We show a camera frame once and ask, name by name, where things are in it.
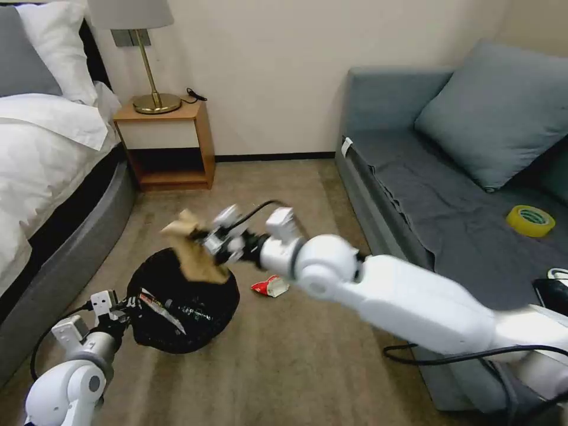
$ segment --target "beige carpet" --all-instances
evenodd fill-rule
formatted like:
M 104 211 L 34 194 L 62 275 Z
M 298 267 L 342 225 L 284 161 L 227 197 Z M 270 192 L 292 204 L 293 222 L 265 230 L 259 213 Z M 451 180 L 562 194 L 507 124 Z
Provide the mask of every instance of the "beige carpet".
M 103 289 L 124 295 L 140 263 L 165 247 L 158 231 L 181 209 L 211 219 L 230 204 L 248 211 L 269 198 L 293 205 L 311 235 L 339 233 L 366 248 L 332 160 L 219 164 L 211 191 L 141 195 L 119 242 L 75 304 Z M 262 231 L 266 217 L 259 215 L 251 227 Z M 483 424 L 471 414 L 437 412 L 415 367 L 382 358 L 380 349 L 395 342 L 387 333 L 296 288 L 277 299 L 257 295 L 250 285 L 268 274 L 250 265 L 235 265 L 233 272 L 241 291 L 237 313 L 201 351 L 161 353 L 136 346 L 127 331 L 96 425 Z M 46 342 L 39 371 L 60 356 Z M 1 425 L 22 424 L 30 385 L 25 364 L 0 391 Z

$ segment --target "black trash bag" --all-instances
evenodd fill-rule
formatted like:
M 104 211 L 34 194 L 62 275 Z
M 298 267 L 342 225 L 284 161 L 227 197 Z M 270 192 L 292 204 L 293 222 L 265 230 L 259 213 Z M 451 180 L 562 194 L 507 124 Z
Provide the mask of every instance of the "black trash bag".
M 240 299 L 232 273 L 224 284 L 188 282 L 169 248 L 140 265 L 128 284 L 127 295 L 136 343 L 175 354 L 207 345 L 231 321 Z M 143 300 L 152 298 L 162 306 L 162 312 L 171 315 L 170 319 Z

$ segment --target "table lamp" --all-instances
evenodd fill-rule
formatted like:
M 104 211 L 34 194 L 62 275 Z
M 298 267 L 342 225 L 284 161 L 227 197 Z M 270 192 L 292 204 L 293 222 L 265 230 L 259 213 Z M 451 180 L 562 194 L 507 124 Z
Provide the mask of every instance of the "table lamp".
M 108 30 L 134 30 L 152 88 L 151 95 L 134 98 L 134 110 L 142 114 L 162 114 L 181 107 L 182 101 L 178 96 L 158 93 L 156 90 L 139 32 L 140 29 L 160 28 L 173 24 L 167 0 L 88 0 L 88 4 L 93 26 Z

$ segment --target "baseboard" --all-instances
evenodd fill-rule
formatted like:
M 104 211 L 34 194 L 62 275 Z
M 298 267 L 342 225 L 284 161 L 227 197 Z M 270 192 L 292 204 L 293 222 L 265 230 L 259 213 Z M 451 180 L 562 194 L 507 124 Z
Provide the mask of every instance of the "baseboard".
M 324 151 L 316 153 L 245 154 L 245 155 L 215 156 L 215 160 L 218 163 L 227 163 L 227 162 L 244 162 L 244 161 L 318 160 L 318 159 L 332 159 L 334 157 L 335 157 L 335 152 Z

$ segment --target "yellow tape roll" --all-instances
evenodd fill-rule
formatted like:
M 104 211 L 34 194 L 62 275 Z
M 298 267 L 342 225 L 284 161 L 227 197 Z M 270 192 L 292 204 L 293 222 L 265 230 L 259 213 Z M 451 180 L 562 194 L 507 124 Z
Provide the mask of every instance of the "yellow tape roll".
M 544 237 L 556 225 L 554 218 L 544 210 L 525 205 L 514 206 L 507 215 L 507 223 L 527 237 Z

